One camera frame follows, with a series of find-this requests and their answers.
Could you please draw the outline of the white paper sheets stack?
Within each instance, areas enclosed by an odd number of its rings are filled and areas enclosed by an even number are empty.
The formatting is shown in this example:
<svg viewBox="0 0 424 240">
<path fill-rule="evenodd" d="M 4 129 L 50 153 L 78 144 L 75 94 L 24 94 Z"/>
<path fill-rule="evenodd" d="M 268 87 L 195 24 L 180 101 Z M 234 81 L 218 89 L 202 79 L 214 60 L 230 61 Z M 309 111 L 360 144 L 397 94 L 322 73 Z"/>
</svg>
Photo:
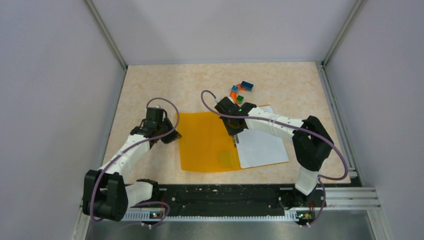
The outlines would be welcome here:
<svg viewBox="0 0 424 240">
<path fill-rule="evenodd" d="M 242 169 L 289 162 L 284 142 L 269 133 L 245 129 L 235 135 L 235 146 Z"/>
</svg>

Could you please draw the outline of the orange plastic clip folder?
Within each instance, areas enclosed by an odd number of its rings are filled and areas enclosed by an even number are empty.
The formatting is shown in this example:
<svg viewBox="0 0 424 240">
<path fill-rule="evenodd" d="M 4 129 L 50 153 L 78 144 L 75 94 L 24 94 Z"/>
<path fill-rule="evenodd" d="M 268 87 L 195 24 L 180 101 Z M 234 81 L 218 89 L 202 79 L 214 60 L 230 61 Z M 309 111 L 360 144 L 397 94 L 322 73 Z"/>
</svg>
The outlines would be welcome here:
<svg viewBox="0 0 424 240">
<path fill-rule="evenodd" d="M 184 171 L 218 173 L 243 170 L 236 141 L 212 112 L 180 113 L 177 131 L 181 168 Z"/>
</svg>

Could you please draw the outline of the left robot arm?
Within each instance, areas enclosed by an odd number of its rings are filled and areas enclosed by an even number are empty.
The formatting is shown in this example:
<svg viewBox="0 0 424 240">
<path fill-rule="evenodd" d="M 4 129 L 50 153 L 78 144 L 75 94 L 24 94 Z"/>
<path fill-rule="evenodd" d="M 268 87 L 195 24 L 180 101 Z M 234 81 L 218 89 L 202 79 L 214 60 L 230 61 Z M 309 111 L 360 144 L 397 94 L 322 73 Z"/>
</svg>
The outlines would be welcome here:
<svg viewBox="0 0 424 240">
<path fill-rule="evenodd" d="M 155 143 L 169 144 L 181 138 L 166 110 L 149 107 L 140 125 L 133 128 L 127 140 L 110 161 L 84 176 L 82 212 L 93 218 L 119 222 L 127 210 L 140 202 L 154 207 L 160 202 L 158 183 L 141 179 L 128 183 L 135 164 Z"/>
</svg>

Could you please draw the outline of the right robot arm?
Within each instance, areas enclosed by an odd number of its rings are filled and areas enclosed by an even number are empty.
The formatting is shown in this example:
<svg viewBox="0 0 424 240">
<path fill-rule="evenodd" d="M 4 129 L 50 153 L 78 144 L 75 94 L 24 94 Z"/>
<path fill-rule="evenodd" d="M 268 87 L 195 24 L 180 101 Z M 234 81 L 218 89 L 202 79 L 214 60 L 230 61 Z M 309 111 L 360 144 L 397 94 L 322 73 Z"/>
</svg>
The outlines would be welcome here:
<svg viewBox="0 0 424 240">
<path fill-rule="evenodd" d="M 229 97 L 219 100 L 214 108 L 220 114 L 230 136 L 244 130 L 256 130 L 282 140 L 291 140 L 297 162 L 300 164 L 293 200 L 299 206 L 307 206 L 313 200 L 313 190 L 317 186 L 319 172 L 334 144 L 317 117 L 284 117 L 253 103 L 238 105 Z"/>
</svg>

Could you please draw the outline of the green toy brick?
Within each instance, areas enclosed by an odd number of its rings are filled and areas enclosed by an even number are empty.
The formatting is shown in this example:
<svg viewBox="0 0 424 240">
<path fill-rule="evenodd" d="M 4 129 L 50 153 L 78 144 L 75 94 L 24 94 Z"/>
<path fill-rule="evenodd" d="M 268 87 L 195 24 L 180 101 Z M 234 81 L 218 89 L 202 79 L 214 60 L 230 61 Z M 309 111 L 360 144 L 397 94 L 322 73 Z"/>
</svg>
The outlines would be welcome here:
<svg viewBox="0 0 424 240">
<path fill-rule="evenodd" d="M 238 95 L 238 96 L 236 97 L 236 102 L 237 102 L 237 103 L 242 103 L 242 102 L 243 102 L 243 100 L 244 100 L 244 97 L 243 97 L 243 96 L 241 96 L 241 95 Z"/>
</svg>

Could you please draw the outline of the orange curved toy track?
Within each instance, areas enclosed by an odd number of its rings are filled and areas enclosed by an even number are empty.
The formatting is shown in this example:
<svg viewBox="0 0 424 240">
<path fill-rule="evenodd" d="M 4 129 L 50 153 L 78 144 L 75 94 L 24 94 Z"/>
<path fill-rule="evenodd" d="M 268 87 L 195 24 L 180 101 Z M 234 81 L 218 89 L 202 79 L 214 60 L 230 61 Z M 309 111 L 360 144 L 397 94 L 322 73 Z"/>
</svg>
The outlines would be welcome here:
<svg viewBox="0 0 424 240">
<path fill-rule="evenodd" d="M 230 91 L 230 98 L 233 100 L 233 102 L 234 103 L 236 103 L 236 104 L 241 104 L 241 103 L 238 103 L 238 102 L 236 102 L 236 98 L 237 98 L 237 96 L 239 96 L 239 92 L 241 92 L 241 91 L 245 91 L 245 90 L 243 90 L 242 88 L 240 88 L 240 84 L 237 84 L 236 86 L 238 86 L 239 87 L 239 91 L 238 91 L 238 93 L 232 93 L 231 91 Z"/>
</svg>

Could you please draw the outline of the light blue toy brick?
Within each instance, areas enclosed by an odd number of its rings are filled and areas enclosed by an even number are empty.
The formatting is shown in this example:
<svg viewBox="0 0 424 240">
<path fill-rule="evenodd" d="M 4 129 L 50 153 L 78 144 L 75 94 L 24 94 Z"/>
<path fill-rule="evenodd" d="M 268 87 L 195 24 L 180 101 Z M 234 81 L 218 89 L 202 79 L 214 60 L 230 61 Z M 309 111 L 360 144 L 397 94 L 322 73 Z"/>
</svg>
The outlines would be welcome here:
<svg viewBox="0 0 424 240">
<path fill-rule="evenodd" d="M 239 91 L 239 87 L 237 85 L 233 85 L 232 88 L 231 88 L 231 92 L 232 93 L 238 93 L 238 91 Z"/>
</svg>

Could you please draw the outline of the dark blue toy brick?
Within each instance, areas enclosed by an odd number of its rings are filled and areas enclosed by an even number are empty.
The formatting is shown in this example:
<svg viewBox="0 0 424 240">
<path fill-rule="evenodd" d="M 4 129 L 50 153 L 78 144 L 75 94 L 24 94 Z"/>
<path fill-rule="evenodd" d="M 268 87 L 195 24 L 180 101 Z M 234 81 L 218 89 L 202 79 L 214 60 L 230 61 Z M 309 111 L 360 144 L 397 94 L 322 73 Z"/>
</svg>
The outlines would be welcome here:
<svg viewBox="0 0 424 240">
<path fill-rule="evenodd" d="M 254 85 L 252 83 L 249 83 L 247 81 L 242 81 L 240 84 L 240 88 L 243 89 L 244 91 L 252 91 L 253 90 Z"/>
</svg>

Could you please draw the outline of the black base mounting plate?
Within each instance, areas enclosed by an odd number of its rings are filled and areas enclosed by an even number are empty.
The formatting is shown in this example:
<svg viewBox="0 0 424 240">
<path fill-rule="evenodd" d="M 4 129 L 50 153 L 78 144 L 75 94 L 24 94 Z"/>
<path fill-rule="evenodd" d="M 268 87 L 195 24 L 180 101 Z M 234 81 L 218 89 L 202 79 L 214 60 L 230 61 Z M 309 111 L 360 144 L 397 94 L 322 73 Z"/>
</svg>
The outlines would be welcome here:
<svg viewBox="0 0 424 240">
<path fill-rule="evenodd" d="M 293 184 L 159 184 L 149 201 L 169 205 L 169 217 L 283 216 L 326 206 L 323 190 L 304 196 Z"/>
</svg>

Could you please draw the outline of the right aluminium frame post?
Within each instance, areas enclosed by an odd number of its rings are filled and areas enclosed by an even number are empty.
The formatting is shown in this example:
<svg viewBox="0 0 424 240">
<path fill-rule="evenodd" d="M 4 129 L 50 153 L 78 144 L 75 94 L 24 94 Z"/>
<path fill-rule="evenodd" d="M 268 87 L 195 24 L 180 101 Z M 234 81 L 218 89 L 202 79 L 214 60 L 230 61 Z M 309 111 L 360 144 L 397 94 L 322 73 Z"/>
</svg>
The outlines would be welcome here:
<svg viewBox="0 0 424 240">
<path fill-rule="evenodd" d="M 338 31 L 338 34 L 336 38 L 334 39 L 333 43 L 330 46 L 330 49 L 328 50 L 327 54 L 325 55 L 324 59 L 321 61 L 321 65 L 323 68 L 326 68 L 329 63 L 334 58 L 334 55 L 336 54 L 337 50 L 339 49 L 340 45 L 342 44 L 344 38 L 348 34 L 349 30 L 353 26 L 358 14 L 361 12 L 363 6 L 367 3 L 367 0 L 356 0 L 355 4 L 351 8 L 349 14 L 347 15 L 344 23 L 342 24 L 340 30 Z"/>
</svg>

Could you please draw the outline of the aluminium front rail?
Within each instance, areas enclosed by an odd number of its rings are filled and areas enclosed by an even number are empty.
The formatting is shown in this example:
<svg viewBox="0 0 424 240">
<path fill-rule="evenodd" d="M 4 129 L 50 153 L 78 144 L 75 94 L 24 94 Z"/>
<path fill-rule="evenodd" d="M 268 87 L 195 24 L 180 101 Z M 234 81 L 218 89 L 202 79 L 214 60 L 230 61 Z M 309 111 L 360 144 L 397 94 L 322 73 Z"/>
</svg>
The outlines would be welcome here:
<svg viewBox="0 0 424 240">
<path fill-rule="evenodd" d="M 281 208 L 285 210 L 318 209 L 322 204 L 329 210 L 379 209 L 381 203 L 372 187 L 326 185 L 317 187 L 309 196 L 295 193 L 291 184 L 169 184 L 159 185 L 148 201 L 163 201 L 172 210 L 215 205 L 224 208 L 230 204 Z"/>
</svg>

